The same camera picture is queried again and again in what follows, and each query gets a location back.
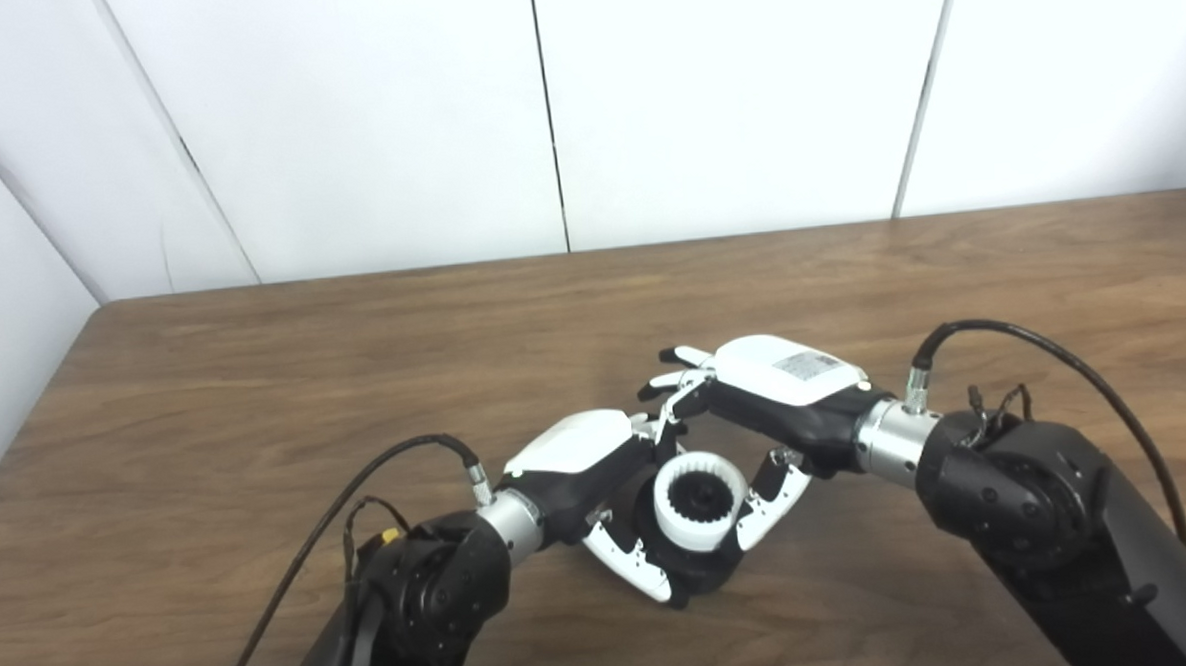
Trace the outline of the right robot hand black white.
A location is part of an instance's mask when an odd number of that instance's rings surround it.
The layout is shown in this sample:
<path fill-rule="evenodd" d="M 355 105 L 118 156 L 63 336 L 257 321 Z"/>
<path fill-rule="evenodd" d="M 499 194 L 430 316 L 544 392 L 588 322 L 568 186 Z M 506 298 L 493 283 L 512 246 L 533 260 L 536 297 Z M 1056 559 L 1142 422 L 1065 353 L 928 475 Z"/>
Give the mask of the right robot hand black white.
<path fill-rule="evenodd" d="M 651 377 L 637 398 L 668 395 L 659 409 L 667 424 L 710 414 L 774 443 L 735 519 L 733 542 L 741 552 L 788 515 L 815 478 L 863 473 L 859 428 L 872 408 L 893 397 L 850 363 L 770 334 L 731 340 L 713 354 L 676 346 L 659 358 L 680 370 Z"/>

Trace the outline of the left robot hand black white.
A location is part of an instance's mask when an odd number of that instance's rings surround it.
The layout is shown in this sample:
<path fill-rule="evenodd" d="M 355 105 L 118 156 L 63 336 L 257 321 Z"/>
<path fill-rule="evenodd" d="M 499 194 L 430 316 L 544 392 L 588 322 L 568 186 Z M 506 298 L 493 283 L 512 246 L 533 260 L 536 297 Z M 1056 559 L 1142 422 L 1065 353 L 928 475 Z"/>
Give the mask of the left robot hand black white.
<path fill-rule="evenodd" d="M 648 414 L 595 409 L 566 416 L 508 460 L 492 501 L 478 515 L 500 534 L 510 565 L 548 546 L 582 544 L 613 574 L 674 609 L 686 590 L 649 561 L 648 542 L 621 527 L 605 502 L 643 469 L 684 452 L 675 431 Z"/>

